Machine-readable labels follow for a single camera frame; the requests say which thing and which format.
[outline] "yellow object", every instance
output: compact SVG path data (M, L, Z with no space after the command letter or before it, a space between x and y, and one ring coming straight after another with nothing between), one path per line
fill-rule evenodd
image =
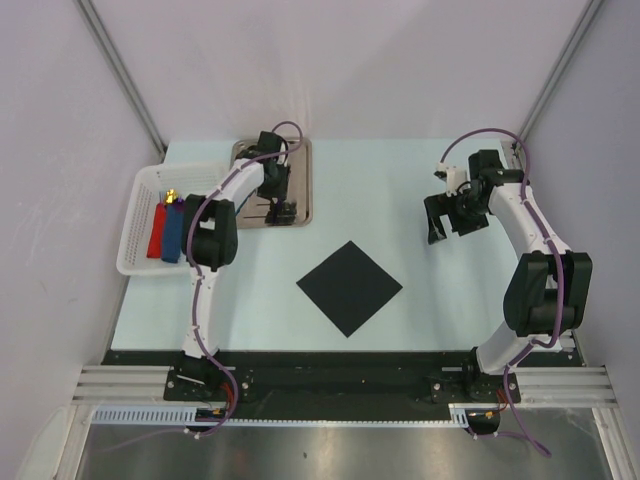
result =
M173 188L171 190L169 190L167 192L167 195L164 197L164 203L167 205L171 205L173 202L175 202L178 198L180 198L180 195L178 195L178 192L176 192Z

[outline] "black bracket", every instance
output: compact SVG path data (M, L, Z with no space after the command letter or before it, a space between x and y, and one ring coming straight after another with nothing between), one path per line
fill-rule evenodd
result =
M298 213L296 202L274 202L269 203L269 213L264 219L267 225L293 225Z
M223 380L224 373L209 360L182 352L167 374L162 398L169 402L216 400Z
M189 195L184 202L182 224L182 252L187 253L187 237L196 212L205 201L204 195ZM202 228L200 222L215 219L213 229ZM193 233L191 254L198 265L210 267L212 271L233 262L238 251L238 227L236 210L229 200L211 201L200 218Z
M465 410L469 428L478 435L492 435L500 427L500 412L492 410Z
M489 226L486 215L462 215L458 209L458 201L458 197L448 197L444 193L432 195L424 199L424 206L427 210L427 220L429 222L429 234L427 237L429 245L433 245L447 238L444 225L442 224L442 220L440 220L440 217L444 215L449 217L451 230L457 232L461 237Z
M497 403L498 390L504 390L502 375L482 373L476 350L471 350L461 369L429 378L433 403ZM509 374L508 385L513 402L520 403L520 389L514 373Z

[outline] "black motor joint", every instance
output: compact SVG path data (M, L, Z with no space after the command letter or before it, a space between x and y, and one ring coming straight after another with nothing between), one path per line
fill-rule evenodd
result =
M288 150L289 144L280 135L273 132L260 132L258 143L241 151L236 158L252 159L263 155L279 153L283 150L283 146L284 150ZM260 160L264 168L264 182L256 192L260 198L269 201L273 201L274 199L284 201L287 198L291 167L284 163L278 163L279 158L280 155Z
M461 190L456 198L456 210L460 216L482 217L489 213L489 195L482 179L471 180L468 187Z

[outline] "metal tray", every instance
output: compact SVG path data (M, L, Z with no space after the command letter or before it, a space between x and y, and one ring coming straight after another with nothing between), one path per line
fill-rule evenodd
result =
M297 138L287 138L289 146L298 142ZM245 148L255 145L257 138L241 140L237 142L231 150L231 164L236 155ZM259 198L255 193L249 197L244 206L240 209L236 217L238 228L263 228L263 227L302 227L307 225L312 218L313 202L311 188L311 162L312 162L311 141L307 138L302 140L302 147L289 155L291 164L291 176L289 177L289 188L287 190L286 202L295 202L297 212L292 224L273 225L265 221L269 213L269 202Z

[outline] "metal floor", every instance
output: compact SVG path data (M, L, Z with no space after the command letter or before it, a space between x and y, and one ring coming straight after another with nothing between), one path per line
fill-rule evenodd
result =
M150 427L94 426L79 480L610 479L591 411L522 413L553 452L460 429L228 427L195 441L169 433L109 453ZM501 430L516 430L506 414Z

